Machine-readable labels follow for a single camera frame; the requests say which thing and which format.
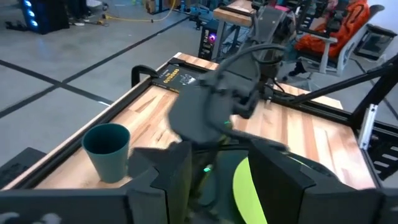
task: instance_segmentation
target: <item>gray chair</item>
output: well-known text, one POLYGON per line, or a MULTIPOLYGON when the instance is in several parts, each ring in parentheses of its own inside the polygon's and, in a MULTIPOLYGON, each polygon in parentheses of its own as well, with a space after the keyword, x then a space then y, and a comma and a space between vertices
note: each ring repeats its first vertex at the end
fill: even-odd
POLYGON ((304 76, 308 75, 306 78, 302 77, 284 77, 284 80, 293 86, 303 88, 305 90, 313 91, 319 86, 316 86, 314 83, 311 82, 311 78, 314 74, 320 75, 334 75, 337 77, 342 76, 345 66, 348 63, 348 59, 359 44, 361 39, 363 38, 364 34, 366 33, 367 24, 375 16, 378 12, 384 10, 384 6, 382 5, 373 5, 370 7, 370 17, 367 23, 365 23, 357 33, 346 43, 346 45, 340 51, 340 54, 337 58, 330 58, 329 57, 329 49, 330 45, 333 43, 337 43, 337 39, 334 37, 324 38, 317 35, 313 35, 316 38, 319 38, 325 41, 325 50, 323 54, 311 52, 311 51, 304 51, 301 50, 299 54, 299 60, 303 63, 305 71, 304 76))

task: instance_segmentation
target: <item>floor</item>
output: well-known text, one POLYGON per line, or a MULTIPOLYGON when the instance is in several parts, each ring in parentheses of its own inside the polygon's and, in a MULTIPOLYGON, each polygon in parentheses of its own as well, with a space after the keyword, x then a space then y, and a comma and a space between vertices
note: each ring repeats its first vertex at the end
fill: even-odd
MULTIPOLYGON (((110 6, 111 12, 127 18, 160 19, 168 14, 150 17, 128 0, 110 6)), ((20 17, 0 7, 1 24, 20 17)), ((130 89, 133 66, 156 68, 177 52, 197 55, 200 31, 194 27, 178 12, 160 22, 109 21, 108 27, 86 24, 47 35, 0 27, 0 166, 27 147, 50 152, 130 89)), ((350 60, 344 78, 373 66, 360 60, 350 60)), ((284 66, 280 75, 291 69, 284 66)), ((314 80, 327 86, 341 78, 314 80)), ((353 111, 372 85, 363 83, 330 96, 353 111)), ((378 120, 398 125, 397 88, 379 106, 378 120)), ((385 181, 386 186, 397 183, 398 175, 385 181)))

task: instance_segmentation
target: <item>blue light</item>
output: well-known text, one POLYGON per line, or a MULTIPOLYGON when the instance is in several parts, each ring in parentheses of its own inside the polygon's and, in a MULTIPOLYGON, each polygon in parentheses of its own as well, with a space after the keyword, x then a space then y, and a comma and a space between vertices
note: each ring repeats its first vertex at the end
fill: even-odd
POLYGON ((37 27, 37 22, 36 21, 32 20, 32 21, 30 21, 30 23, 32 24, 32 26, 37 27))
POLYGON ((34 14, 31 10, 28 10, 27 13, 28 13, 30 16, 35 17, 35 14, 34 14))

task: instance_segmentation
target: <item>computer tower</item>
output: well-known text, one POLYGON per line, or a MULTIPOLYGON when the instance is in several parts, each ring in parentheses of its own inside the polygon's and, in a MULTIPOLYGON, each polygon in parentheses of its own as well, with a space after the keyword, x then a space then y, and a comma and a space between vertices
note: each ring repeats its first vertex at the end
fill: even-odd
POLYGON ((69 28, 69 20, 62 0, 22 0, 22 13, 29 30, 48 34, 69 28))
POLYGON ((214 45, 217 39, 218 21, 211 20, 201 30, 198 57, 205 60, 212 60, 214 45))

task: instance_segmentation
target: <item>desk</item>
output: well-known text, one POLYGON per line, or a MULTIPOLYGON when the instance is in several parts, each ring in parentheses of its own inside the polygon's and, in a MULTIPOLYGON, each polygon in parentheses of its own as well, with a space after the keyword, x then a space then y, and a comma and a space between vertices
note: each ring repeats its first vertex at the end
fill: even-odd
MULTIPOLYGON (((242 11, 242 12, 251 12, 254 13, 254 10, 251 8, 251 1, 247 0, 235 0, 227 7, 242 11)), ((213 17, 219 20, 218 29, 217 29, 217 39, 215 42, 215 46, 213 49, 212 58, 218 58, 221 50, 221 46, 223 45, 224 40, 235 30, 234 40, 235 43, 238 39, 239 35, 239 26, 250 27, 251 26, 251 18, 248 16, 240 15, 234 12, 229 12, 227 10, 223 10, 217 8, 213 11, 213 17), (226 32, 226 23, 234 24, 227 32, 226 32)))
MULTIPOLYGON (((218 66, 216 63, 181 53, 176 54, 174 57, 208 69, 215 69, 218 66)), ((282 85, 282 87, 286 92, 291 94, 297 95, 303 93, 303 90, 292 86, 282 85)), ((112 107, 123 100, 133 89, 90 121, 87 126, 95 122, 102 114, 112 110, 112 107)), ((150 86, 145 93, 122 110, 112 122, 122 124, 130 130, 130 148, 165 148, 170 142, 178 141, 178 136, 171 132, 167 122, 168 109, 176 97, 177 94, 174 92, 150 86)), ((341 108, 339 101, 325 96, 319 97, 315 101, 341 108)), ((289 145, 292 152, 322 163, 347 185, 356 189, 375 187, 366 161, 349 127, 264 101, 258 103, 251 119, 246 120, 238 116, 232 116, 231 120, 234 123, 234 128, 238 130, 280 141, 289 145)), ((43 159, 13 180, 9 185, 5 186, 3 190, 12 188, 13 185, 20 182, 39 165, 49 160, 52 155, 71 141, 71 139, 73 139, 73 136, 48 153, 43 159)), ((130 177, 126 177, 115 184, 101 182, 87 153, 81 148, 53 170, 47 178, 41 181, 37 188, 114 188, 122 186, 129 180, 130 177)))

